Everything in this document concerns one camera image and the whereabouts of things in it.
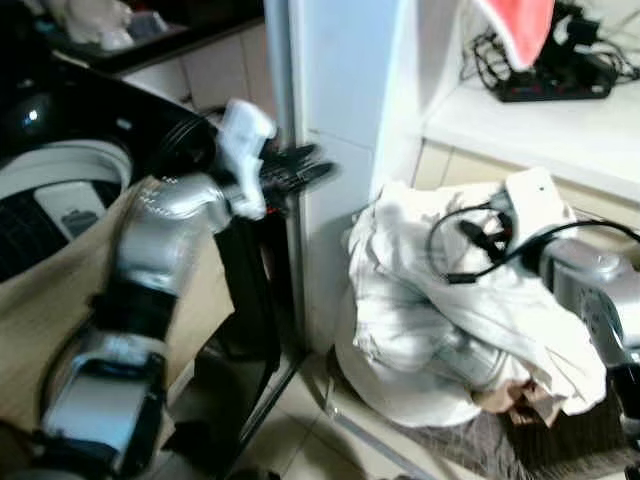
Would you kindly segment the white garment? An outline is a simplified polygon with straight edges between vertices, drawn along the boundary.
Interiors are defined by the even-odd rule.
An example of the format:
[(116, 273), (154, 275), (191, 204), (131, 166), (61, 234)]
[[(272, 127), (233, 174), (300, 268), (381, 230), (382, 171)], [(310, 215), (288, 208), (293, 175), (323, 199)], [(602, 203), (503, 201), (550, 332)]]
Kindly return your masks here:
[(534, 380), (564, 397), (577, 415), (603, 401), (605, 365), (579, 316), (559, 305), (535, 276), (503, 266), (458, 230), (471, 221), (499, 227), (484, 209), (495, 182), (439, 189), (392, 183), (356, 216), (349, 230), (349, 282), (361, 307), (424, 302), (500, 355), (500, 381)]

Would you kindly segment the white round laundry basket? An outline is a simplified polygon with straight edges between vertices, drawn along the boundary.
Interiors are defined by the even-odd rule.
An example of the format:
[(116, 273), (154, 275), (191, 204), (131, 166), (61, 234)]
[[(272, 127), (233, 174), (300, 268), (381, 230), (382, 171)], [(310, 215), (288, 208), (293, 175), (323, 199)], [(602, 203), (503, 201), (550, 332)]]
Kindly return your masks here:
[(479, 415), (474, 393), (492, 387), (499, 353), (429, 303), (346, 307), (335, 356), (372, 410), (408, 428), (448, 428)]

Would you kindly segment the brown crumpled cloth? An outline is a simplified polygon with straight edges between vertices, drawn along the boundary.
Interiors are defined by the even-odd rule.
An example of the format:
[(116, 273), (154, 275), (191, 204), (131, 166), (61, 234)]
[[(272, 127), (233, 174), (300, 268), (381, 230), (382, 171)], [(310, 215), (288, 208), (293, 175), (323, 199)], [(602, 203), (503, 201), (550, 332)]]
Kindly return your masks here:
[(492, 390), (472, 393), (472, 401), (485, 412), (515, 416), (518, 425), (540, 422), (550, 428), (561, 416), (564, 397), (534, 380), (511, 380), (500, 381)]

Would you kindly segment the dark countertop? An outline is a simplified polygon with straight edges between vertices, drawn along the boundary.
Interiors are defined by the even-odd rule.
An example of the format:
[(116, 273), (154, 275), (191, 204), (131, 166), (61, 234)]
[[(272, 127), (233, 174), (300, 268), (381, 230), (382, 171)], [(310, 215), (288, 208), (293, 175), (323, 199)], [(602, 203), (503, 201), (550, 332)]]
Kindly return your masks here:
[(168, 35), (141, 41), (125, 50), (106, 51), (74, 44), (67, 32), (45, 14), (37, 28), (52, 49), (70, 61), (106, 74), (132, 73), (265, 22), (264, 0), (122, 0), (134, 12), (156, 12), (172, 27)]

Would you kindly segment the grey brown floor mat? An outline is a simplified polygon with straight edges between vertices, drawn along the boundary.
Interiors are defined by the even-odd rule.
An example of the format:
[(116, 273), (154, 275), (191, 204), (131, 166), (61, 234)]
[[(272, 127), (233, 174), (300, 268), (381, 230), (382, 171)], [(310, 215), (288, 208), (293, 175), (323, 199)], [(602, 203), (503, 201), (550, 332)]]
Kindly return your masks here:
[(480, 413), (453, 428), (404, 428), (429, 451), (490, 480), (598, 480), (639, 462), (614, 394), (547, 426), (524, 411)]

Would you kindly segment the black top-loading washing machine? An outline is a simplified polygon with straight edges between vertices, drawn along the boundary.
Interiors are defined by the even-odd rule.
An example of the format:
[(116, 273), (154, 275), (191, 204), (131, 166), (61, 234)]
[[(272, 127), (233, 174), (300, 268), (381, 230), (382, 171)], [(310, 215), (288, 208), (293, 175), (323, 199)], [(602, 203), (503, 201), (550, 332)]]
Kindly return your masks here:
[[(49, 55), (0, 68), (0, 283), (83, 236), (129, 188), (136, 193), (127, 209), (142, 189), (165, 179), (205, 174), (233, 188), (233, 179), (218, 166), (215, 138), (221, 115), (210, 120), (133, 84)], [(125, 211), (115, 229), (122, 224)], [(251, 221), (257, 220), (232, 214), (220, 232), (201, 234), (189, 279), (206, 234), (215, 241), (225, 230), (247, 227)], [(169, 330), (189, 279), (175, 302)], [(20, 430), (0, 420), (0, 477), (23, 470), (35, 457), (35, 434), (41, 426), (38, 393), (41, 387), (56, 392), (67, 379), (74, 358), (99, 338), (88, 320), (93, 298), (102, 289), (91, 298), (90, 314), (59, 344), (42, 371), (35, 429)], [(165, 338), (166, 361), (168, 352)], [(164, 439), (170, 390), (166, 361), (159, 436), (148, 466)]]

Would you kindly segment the black power strip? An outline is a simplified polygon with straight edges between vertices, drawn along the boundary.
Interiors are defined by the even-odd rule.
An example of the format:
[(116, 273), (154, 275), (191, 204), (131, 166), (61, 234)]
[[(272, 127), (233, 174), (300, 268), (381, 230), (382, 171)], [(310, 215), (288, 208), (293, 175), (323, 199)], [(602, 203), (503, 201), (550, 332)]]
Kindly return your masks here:
[(513, 72), (490, 87), (500, 102), (544, 102), (607, 99), (618, 72), (593, 55), (539, 59), (530, 70)]

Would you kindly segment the white cabinet pillar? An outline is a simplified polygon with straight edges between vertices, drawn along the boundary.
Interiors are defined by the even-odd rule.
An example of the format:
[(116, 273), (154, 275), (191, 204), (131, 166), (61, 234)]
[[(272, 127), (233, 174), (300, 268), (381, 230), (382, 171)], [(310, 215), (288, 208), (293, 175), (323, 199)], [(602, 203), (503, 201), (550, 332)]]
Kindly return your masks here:
[(282, 140), (315, 145), (330, 177), (289, 200), (294, 311), (311, 351), (348, 312), (353, 215), (419, 169), (425, 118), (456, 86), (468, 0), (262, 0)]

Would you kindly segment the white shelf board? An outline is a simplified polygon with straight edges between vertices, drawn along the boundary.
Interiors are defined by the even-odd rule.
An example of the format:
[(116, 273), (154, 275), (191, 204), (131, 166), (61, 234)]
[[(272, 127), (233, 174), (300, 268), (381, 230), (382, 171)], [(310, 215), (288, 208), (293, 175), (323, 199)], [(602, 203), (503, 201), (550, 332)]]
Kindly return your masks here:
[(426, 115), (426, 140), (636, 202), (640, 197), (640, 87), (603, 100), (500, 102), (479, 79), (457, 84)]

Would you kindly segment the white plush object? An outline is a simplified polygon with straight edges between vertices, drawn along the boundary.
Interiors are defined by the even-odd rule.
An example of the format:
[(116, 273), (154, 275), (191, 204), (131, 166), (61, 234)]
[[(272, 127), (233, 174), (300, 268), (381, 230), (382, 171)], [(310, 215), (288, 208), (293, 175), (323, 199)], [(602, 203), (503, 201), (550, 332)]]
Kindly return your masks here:
[(172, 27), (156, 12), (134, 12), (122, 0), (44, 0), (52, 19), (74, 44), (101, 50), (132, 49), (168, 35)]

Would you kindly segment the pink hanging cloth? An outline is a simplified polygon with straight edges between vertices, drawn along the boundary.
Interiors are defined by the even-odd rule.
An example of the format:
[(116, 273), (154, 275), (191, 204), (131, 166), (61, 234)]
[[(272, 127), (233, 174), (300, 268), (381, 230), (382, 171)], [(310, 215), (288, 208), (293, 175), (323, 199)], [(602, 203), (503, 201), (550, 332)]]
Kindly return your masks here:
[(556, 0), (471, 0), (497, 33), (507, 61), (522, 72), (534, 65), (552, 29)]

